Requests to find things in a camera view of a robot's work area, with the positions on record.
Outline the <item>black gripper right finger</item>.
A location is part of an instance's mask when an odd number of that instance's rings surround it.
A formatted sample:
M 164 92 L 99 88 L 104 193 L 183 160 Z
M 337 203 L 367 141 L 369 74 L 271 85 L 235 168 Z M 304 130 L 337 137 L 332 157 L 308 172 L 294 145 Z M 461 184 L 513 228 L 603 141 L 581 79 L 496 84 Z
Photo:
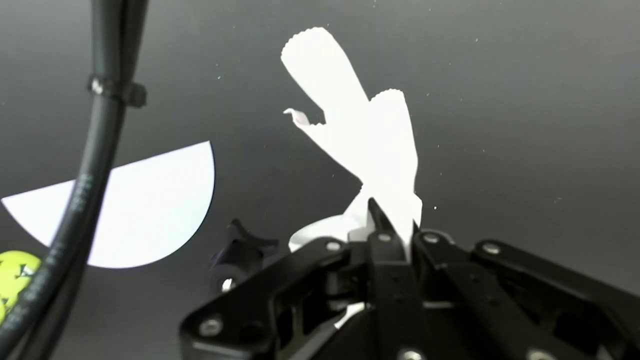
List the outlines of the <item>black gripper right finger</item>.
M 490 360 L 640 360 L 640 297 L 500 240 L 462 250 L 439 230 L 412 240 L 431 294 L 478 324 Z

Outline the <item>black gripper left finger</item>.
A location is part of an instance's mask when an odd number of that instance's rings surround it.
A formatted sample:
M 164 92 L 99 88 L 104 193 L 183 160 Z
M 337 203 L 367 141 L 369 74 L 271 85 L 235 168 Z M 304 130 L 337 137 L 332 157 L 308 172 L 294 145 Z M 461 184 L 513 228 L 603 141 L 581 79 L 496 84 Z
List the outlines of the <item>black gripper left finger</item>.
M 280 259 L 238 264 L 235 285 L 178 328 L 183 360 L 426 357 L 422 304 L 386 211 L 363 242 L 320 236 Z

